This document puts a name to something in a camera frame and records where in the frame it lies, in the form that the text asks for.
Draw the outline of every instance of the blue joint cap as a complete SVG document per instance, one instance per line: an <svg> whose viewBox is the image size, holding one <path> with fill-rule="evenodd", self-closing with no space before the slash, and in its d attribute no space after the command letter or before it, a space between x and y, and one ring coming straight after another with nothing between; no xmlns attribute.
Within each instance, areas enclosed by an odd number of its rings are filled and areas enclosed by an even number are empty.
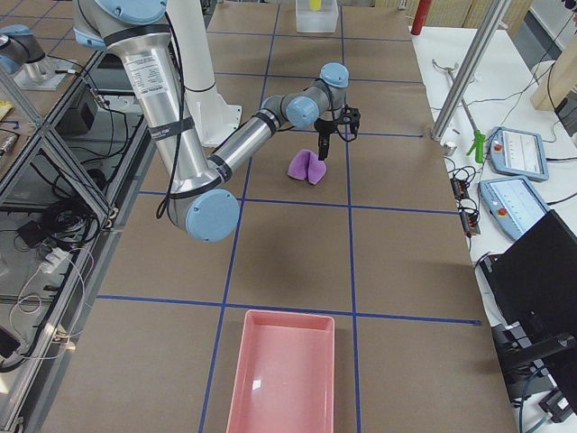
<svg viewBox="0 0 577 433"><path fill-rule="evenodd" d="M14 74L20 68L14 60L2 55L0 55L0 66L9 74Z"/></svg>
<svg viewBox="0 0 577 433"><path fill-rule="evenodd" d="M76 27L74 28L74 35L76 37L76 42L80 45L91 48L92 50L106 51L106 44L99 36L81 32Z"/></svg>
<svg viewBox="0 0 577 433"><path fill-rule="evenodd" d="M168 0L95 0L107 14L123 23L146 25L156 23L166 12Z"/></svg>
<svg viewBox="0 0 577 433"><path fill-rule="evenodd" d="M12 24L1 28L0 33L5 34L6 36L30 36L32 35L32 30L24 24Z"/></svg>
<svg viewBox="0 0 577 433"><path fill-rule="evenodd" d="M218 242L231 234L240 215L236 197L226 189L198 196L187 212L187 232L202 242Z"/></svg>
<svg viewBox="0 0 577 433"><path fill-rule="evenodd" d="M341 63L327 63L321 68L320 78L334 88L349 86L349 70Z"/></svg>
<svg viewBox="0 0 577 433"><path fill-rule="evenodd" d="M297 128L306 128L319 116L318 105L310 97L295 97L288 103L287 119Z"/></svg>

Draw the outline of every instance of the table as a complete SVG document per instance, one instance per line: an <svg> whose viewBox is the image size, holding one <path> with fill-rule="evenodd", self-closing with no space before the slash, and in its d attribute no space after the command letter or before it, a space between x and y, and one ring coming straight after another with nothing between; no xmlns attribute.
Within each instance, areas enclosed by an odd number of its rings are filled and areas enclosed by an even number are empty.
<svg viewBox="0 0 577 433"><path fill-rule="evenodd" d="M442 106L450 88L450 82L446 73L434 68L432 59L435 59L442 66L452 66L455 62L461 62L474 34L475 31L471 29L425 28L421 36L413 37L419 68L426 85L427 97L430 106L433 107L433 116L438 113L438 110L434 108ZM505 31L496 32L475 73L475 78L465 93L465 100L468 102L508 97L523 90L532 81L531 73ZM472 104L470 109L475 122L487 136L495 126L499 125L536 132L541 134L544 140L553 140L555 134L555 143L545 143L546 156L549 158L567 158L576 155L575 145L563 127L557 123L556 115L552 112L536 111L531 105L530 97L535 89L536 84L534 83L527 92L523 93L516 108L504 124L503 120L507 112L517 103L517 97L512 97L507 101ZM480 167L480 164L475 164L473 156L467 157L465 155L471 146L472 138L473 133L469 121L463 109L459 108L442 140L442 142L453 140L457 143L458 149L452 157L457 167L471 164ZM577 184L575 163L549 163L549 180L541 183L533 182L545 201L564 198L575 192L575 185ZM452 168L450 162L447 163L447 166ZM495 173L487 162L481 178L485 180L499 177L502 175ZM479 179L476 177L469 188L471 196L477 203L479 203L479 197L476 186ZM577 232L577 200L566 201L554 206L554 209L573 232ZM503 253L512 245L512 241L500 230L495 219L484 205L481 205L480 229L481 235L474 236L472 239L471 259L473 263L487 252ZM477 270L477 281L491 325L505 323L499 314L489 285L480 270ZM546 393L535 395L524 408L526 428L533 426L544 415L536 403L545 395ZM577 417L571 416L563 424L547 423L540 428L540 431L569 432L575 431L576 428Z"/></svg>
<svg viewBox="0 0 577 433"><path fill-rule="evenodd" d="M286 175L313 131L275 135L229 183L219 244L155 221L155 158L43 432L225 431L247 309L334 317L337 432L514 431L404 15L344 7L303 35L292 7L216 8L227 102L250 115L344 61L362 134L333 139L316 187Z"/></svg>

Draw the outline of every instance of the green object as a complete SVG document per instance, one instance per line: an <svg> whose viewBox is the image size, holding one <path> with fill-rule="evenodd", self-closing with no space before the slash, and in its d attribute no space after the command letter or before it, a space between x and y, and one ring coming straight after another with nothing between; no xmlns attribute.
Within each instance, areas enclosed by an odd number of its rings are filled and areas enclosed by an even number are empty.
<svg viewBox="0 0 577 433"><path fill-rule="evenodd" d="M487 138L485 137L485 134L482 134L481 131L479 131L478 129L475 129L474 133L475 138L472 141L471 149L469 149L469 151L467 152L467 156L469 156L474 150L475 162L482 164L483 158L485 156L485 140L487 140Z"/></svg>

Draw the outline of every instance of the pink tray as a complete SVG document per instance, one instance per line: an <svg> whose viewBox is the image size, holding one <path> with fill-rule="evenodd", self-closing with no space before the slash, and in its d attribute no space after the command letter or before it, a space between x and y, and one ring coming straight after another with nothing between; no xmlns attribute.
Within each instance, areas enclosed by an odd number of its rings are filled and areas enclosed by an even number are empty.
<svg viewBox="0 0 577 433"><path fill-rule="evenodd" d="M247 311L227 433L333 433L334 320Z"/></svg>

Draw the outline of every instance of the label sticker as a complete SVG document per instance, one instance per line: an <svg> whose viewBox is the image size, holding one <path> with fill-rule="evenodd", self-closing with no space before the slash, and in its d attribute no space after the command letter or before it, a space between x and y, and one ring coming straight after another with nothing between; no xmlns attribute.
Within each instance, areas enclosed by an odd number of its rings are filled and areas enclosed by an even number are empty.
<svg viewBox="0 0 577 433"><path fill-rule="evenodd" d="M124 68L138 99L166 93L169 88L159 58L155 53L129 61Z"/></svg>

